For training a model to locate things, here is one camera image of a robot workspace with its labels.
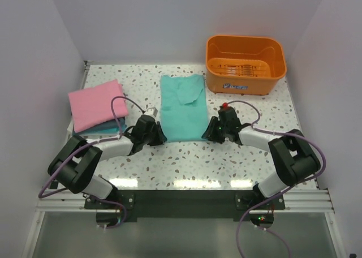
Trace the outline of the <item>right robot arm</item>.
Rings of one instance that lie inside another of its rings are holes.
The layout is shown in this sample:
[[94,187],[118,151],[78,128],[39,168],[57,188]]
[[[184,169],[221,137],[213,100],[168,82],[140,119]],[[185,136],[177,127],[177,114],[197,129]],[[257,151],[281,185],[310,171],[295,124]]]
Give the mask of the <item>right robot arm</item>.
[[281,134],[258,130],[250,123],[242,124],[233,107],[222,107],[213,116],[203,139],[224,143],[226,139],[270,153],[275,172],[253,186],[252,202],[264,209],[272,197],[317,173],[321,164],[309,142],[299,130]]

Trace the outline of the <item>folded dark teal t-shirt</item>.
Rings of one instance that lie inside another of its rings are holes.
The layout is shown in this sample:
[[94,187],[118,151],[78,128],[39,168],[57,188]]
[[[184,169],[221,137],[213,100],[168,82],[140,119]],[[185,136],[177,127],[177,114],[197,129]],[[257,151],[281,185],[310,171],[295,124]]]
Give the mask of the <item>folded dark teal t-shirt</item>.
[[114,119],[111,119],[111,120],[109,120],[107,122],[98,124],[98,125],[93,126],[91,128],[100,128],[101,130],[103,130],[103,129],[107,129],[107,128],[111,128],[111,127],[118,127],[119,125],[121,125],[122,129],[125,129],[125,118],[126,117],[121,117],[121,118],[115,117]]

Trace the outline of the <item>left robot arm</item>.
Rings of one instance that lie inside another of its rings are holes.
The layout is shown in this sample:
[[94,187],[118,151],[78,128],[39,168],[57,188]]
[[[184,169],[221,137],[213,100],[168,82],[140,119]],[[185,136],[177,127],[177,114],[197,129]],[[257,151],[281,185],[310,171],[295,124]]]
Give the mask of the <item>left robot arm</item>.
[[73,194],[93,196],[104,208],[112,208],[120,202],[120,194],[115,185],[94,174],[98,163],[132,156],[146,145],[155,147],[166,141],[160,122],[143,114],[120,136],[94,140],[73,136],[49,165],[48,174]]

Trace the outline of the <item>mint green t-shirt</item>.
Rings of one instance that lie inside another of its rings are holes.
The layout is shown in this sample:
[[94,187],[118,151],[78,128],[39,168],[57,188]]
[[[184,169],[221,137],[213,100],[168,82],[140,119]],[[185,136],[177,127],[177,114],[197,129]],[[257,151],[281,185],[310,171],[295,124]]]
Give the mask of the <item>mint green t-shirt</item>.
[[201,141],[209,123],[203,76],[162,76],[160,118],[167,141]]

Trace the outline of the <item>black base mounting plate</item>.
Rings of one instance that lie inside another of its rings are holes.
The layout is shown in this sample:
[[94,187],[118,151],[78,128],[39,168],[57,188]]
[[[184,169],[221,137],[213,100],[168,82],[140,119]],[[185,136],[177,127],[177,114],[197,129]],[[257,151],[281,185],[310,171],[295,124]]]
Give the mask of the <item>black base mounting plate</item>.
[[252,190],[119,190],[114,204],[86,198],[84,208],[96,210],[98,223],[114,223],[118,213],[127,222],[139,218],[228,218],[240,219],[260,200]]

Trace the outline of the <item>folded pink t-shirt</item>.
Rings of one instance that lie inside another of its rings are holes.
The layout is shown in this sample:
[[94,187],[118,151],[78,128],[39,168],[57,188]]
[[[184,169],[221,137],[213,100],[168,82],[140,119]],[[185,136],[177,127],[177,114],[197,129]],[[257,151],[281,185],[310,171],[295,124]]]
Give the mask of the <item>folded pink t-shirt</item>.
[[123,87],[117,80],[70,92],[68,98],[74,131],[83,132],[115,117],[128,116],[129,112],[123,96]]

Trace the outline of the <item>orange plastic basket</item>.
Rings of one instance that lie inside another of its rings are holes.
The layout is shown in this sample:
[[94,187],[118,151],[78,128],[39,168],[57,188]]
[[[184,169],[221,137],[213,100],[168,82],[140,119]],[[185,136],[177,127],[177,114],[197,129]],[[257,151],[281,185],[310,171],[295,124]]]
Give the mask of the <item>orange plastic basket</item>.
[[214,93],[264,96],[287,73],[283,48],[270,37],[212,36],[205,65],[206,85]]

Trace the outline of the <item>folded turquoise t-shirt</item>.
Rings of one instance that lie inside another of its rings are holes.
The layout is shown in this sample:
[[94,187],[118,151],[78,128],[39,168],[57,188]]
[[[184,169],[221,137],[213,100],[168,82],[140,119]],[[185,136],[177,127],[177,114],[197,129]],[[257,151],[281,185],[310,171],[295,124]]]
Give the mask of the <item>folded turquoise t-shirt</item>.
[[111,127],[101,130],[100,128],[90,128],[88,130],[82,131],[79,135],[84,136],[102,136],[102,135],[116,135],[119,133],[118,127]]

